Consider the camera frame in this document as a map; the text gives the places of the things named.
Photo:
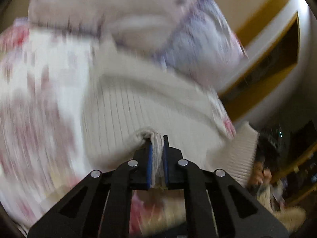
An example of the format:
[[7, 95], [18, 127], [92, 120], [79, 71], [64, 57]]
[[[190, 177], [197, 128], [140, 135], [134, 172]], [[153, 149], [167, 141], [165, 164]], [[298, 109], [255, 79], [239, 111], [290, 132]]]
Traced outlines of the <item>cream ribbed knit sweater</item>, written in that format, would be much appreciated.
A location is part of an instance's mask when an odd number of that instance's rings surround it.
[[204, 91], [150, 61], [104, 40], [95, 51], [82, 109], [84, 150], [102, 171], [130, 160], [146, 139], [154, 143], [149, 191], [132, 196], [130, 234], [145, 236], [185, 221], [182, 191], [166, 191], [163, 137], [201, 169], [222, 168], [246, 186], [258, 133], [235, 129], [217, 93]]

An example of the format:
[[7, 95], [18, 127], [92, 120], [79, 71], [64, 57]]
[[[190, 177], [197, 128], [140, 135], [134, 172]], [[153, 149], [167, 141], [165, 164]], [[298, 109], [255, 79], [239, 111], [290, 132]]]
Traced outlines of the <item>floral quilted bedspread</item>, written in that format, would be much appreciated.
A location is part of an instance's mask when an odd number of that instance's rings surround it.
[[1, 203], [23, 231], [96, 169], [82, 109], [103, 41], [23, 19], [1, 34]]

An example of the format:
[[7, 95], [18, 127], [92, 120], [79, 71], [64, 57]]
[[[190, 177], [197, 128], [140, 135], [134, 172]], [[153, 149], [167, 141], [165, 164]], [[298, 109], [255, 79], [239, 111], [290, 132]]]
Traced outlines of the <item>white wooden-trimmed headboard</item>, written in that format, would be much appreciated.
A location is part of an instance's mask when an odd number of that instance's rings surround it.
[[305, 0], [268, 0], [238, 31], [248, 58], [220, 90], [235, 127], [264, 125], [297, 89], [312, 44]]

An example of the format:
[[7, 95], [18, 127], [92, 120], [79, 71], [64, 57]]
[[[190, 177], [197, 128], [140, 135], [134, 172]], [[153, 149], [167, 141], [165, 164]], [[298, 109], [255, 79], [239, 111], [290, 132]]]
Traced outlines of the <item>pale pink floral pillow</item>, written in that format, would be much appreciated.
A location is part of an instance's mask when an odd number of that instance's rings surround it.
[[28, 19], [115, 42], [218, 87], [245, 50], [215, 0], [30, 0]]

